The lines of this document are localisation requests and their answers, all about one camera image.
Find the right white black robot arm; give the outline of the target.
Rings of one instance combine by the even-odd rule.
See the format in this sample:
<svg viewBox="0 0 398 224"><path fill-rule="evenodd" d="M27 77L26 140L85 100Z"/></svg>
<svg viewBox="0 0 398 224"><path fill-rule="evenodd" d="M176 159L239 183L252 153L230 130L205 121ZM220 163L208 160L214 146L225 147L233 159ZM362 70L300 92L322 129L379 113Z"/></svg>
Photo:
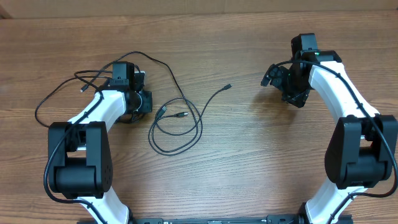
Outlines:
<svg viewBox="0 0 398 224"><path fill-rule="evenodd" d="M294 215L268 215L266 223L352 223L343 210L358 196L386 198L367 190L390 176L397 177L394 153L397 120L382 115L359 93L334 50L320 50L315 34L291 40L292 58L272 64L261 81L282 93L282 101L301 108L316 90L329 109L335 130L327 147L326 179L317 193Z"/></svg>

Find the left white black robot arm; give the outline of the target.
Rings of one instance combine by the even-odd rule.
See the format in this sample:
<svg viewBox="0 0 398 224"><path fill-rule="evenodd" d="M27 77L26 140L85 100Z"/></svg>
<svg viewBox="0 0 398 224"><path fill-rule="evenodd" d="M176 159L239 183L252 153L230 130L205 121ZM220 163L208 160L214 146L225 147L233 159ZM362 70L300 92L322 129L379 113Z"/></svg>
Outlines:
<svg viewBox="0 0 398 224"><path fill-rule="evenodd" d="M108 131L124 115L151 113L152 93L144 89L146 73L131 62L114 63L111 74L82 112L49 126L44 189L58 203L82 205L95 223L133 223L112 187Z"/></svg>

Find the black cable silver plugs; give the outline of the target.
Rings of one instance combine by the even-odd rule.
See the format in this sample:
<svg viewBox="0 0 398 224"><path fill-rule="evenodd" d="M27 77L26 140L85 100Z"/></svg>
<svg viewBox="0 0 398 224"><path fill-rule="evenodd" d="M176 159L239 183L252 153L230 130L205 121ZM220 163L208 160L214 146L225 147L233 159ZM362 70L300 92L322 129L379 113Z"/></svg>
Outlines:
<svg viewBox="0 0 398 224"><path fill-rule="evenodd" d="M85 83L85 84L87 84L87 85L89 85L89 86L92 86L92 87L95 88L95 89L98 89L98 86L96 86L95 84L90 83L89 81L86 80L86 78L92 78L92 79L95 79L95 78L103 78L103 79L106 80L105 83L106 83L106 82L110 82L111 77L106 77L106 76L101 76L101 75L98 75L98 76L94 76L94 75L85 75L85 73L95 73L95 72L97 72L97 73L99 73L99 74L101 74L101 73L110 73L110 74L112 74L112 72L110 72L110 71L101 71L101 70L80 70L80 71L75 72L75 73L73 74L73 75L74 75L73 78L69 78L69 79L67 79L67 80L65 80L65 81L63 81L63 82L61 82L61 84L59 84L59 86L57 86L52 92L50 92L50 93L37 105L37 107L36 107L36 109L35 109L35 112L34 112L34 117L35 117L36 122L38 122L41 126L43 126L43 127L45 127L45 128L49 128L49 127L50 127L49 125L47 125L47 124L41 122L41 120L39 119L39 117L38 117L39 108L40 108L51 96L53 96L57 91L59 91L59 89L61 89L61 87L62 87L64 84L66 84L66 83L68 83L68 82L70 82L70 81L72 81L72 80L80 80L81 82L83 82L83 83Z"/></svg>

